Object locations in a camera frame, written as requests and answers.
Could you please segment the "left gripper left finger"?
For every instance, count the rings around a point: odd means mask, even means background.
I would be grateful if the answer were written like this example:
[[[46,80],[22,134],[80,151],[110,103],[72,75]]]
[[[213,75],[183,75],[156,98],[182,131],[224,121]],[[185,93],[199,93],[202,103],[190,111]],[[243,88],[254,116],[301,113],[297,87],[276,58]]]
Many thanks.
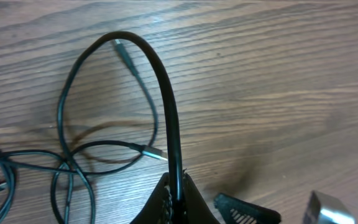
[[[143,209],[131,224],[169,224],[172,219],[172,196],[169,174],[164,173],[146,201]]]

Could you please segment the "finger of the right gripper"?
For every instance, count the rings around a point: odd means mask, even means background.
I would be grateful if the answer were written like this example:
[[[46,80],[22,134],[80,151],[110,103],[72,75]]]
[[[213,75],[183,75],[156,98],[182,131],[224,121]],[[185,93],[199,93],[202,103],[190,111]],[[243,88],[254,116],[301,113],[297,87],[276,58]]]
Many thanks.
[[[214,206],[226,224],[279,224],[281,222],[281,215],[275,210],[222,193],[214,198]]]

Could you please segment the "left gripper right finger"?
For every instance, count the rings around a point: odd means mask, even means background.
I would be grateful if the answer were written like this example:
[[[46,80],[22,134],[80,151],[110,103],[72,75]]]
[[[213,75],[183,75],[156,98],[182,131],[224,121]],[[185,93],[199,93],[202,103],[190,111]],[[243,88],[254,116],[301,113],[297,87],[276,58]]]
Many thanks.
[[[183,192],[189,224],[219,224],[187,173],[183,174]]]

